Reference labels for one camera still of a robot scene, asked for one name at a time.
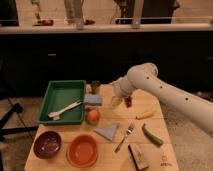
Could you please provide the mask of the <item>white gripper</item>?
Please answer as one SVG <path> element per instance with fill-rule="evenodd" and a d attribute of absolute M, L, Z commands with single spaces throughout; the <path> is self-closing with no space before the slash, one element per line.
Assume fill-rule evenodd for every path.
<path fill-rule="evenodd" d="M 135 91 L 135 87 L 131 84 L 126 76 L 120 77 L 116 81 L 113 81 L 111 85 L 115 95 L 111 98 L 112 107 L 120 105 L 122 103 L 121 98 L 127 98 Z"/>

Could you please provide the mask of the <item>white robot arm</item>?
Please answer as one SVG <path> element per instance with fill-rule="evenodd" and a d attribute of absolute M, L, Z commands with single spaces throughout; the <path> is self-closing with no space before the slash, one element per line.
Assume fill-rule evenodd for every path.
<path fill-rule="evenodd" d="M 153 63 L 131 67 L 127 74 L 112 82 L 114 95 L 118 98 L 131 96 L 144 90 L 175 108 L 200 129 L 213 136 L 213 103 L 161 81 Z"/>

